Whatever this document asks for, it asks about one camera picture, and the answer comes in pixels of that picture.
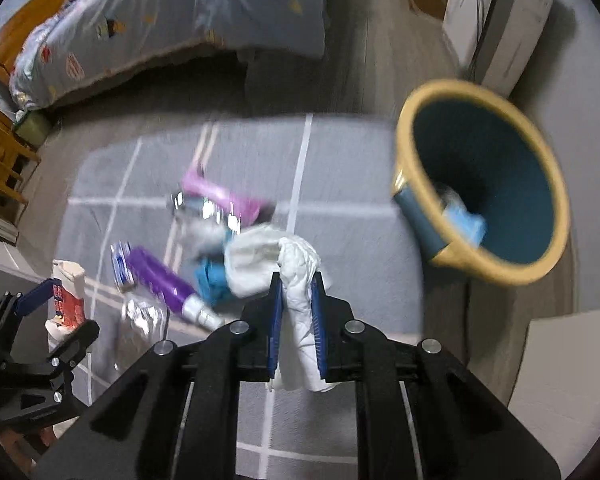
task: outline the wooden headboard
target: wooden headboard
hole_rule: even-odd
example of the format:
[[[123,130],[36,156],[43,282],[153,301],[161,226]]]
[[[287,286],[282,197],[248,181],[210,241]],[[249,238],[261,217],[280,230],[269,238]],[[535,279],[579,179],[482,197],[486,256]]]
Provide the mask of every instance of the wooden headboard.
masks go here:
[[[16,56],[29,33],[53,16],[65,0],[29,0],[0,28],[0,81],[8,86]]]

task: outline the crumpled white tissue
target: crumpled white tissue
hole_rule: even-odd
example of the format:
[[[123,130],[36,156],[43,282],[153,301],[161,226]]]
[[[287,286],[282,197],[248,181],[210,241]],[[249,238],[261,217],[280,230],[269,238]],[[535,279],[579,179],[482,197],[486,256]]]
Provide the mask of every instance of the crumpled white tissue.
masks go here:
[[[280,272],[285,309],[280,331],[280,353],[269,387],[313,392],[330,390],[320,378],[312,330],[311,282],[316,270],[325,288],[329,280],[320,268],[320,256],[299,236],[270,224],[244,229],[224,250],[226,280],[231,292],[243,298],[267,290],[271,275]]]

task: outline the gray rug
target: gray rug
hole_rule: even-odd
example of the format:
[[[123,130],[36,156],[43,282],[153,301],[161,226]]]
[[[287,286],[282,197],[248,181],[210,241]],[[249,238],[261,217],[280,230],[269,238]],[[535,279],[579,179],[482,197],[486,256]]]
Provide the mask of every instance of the gray rug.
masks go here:
[[[110,142],[82,158],[60,220],[55,256],[86,269],[85,306],[100,325],[90,359],[75,372],[74,390],[83,401],[96,401],[116,377],[122,298],[113,289],[109,245],[142,244],[174,268],[186,261],[172,243],[172,218],[164,204],[196,152],[209,179],[277,201],[273,223],[314,245],[333,279],[329,294],[349,301],[357,317],[385,333],[420,332],[420,255],[389,199],[391,123],[308,115],[195,124],[171,120],[162,128],[151,123],[148,131],[142,115],[137,121],[134,135],[119,139],[112,132]],[[204,333],[173,317],[168,337],[183,345]],[[262,384],[243,384],[237,438],[239,474],[357,478],[352,384],[327,393],[274,394]]]

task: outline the white bottle cap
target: white bottle cap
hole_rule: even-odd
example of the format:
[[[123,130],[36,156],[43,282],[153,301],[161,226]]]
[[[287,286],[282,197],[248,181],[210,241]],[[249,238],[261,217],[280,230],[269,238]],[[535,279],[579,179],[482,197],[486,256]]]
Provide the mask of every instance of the white bottle cap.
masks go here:
[[[224,319],[206,306],[202,298],[195,294],[191,294],[182,305],[182,317],[211,331],[224,325]]]

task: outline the metal bolt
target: metal bolt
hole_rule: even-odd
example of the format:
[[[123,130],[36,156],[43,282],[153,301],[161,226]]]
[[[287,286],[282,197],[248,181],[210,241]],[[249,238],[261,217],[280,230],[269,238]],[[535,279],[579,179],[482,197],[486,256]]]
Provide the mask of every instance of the metal bolt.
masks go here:
[[[234,321],[233,323],[231,323],[231,325],[229,325],[229,330],[232,334],[235,335],[244,334],[245,332],[247,332],[248,329],[249,323],[241,319],[239,319],[238,321]]]
[[[174,346],[175,345],[171,341],[163,339],[154,345],[154,352],[158,355],[167,355],[173,350]]]
[[[365,330],[365,324],[357,319],[351,319],[344,324],[344,330],[350,334],[360,334]]]
[[[442,345],[437,339],[425,339],[422,342],[422,349],[427,354],[437,354],[442,350]]]

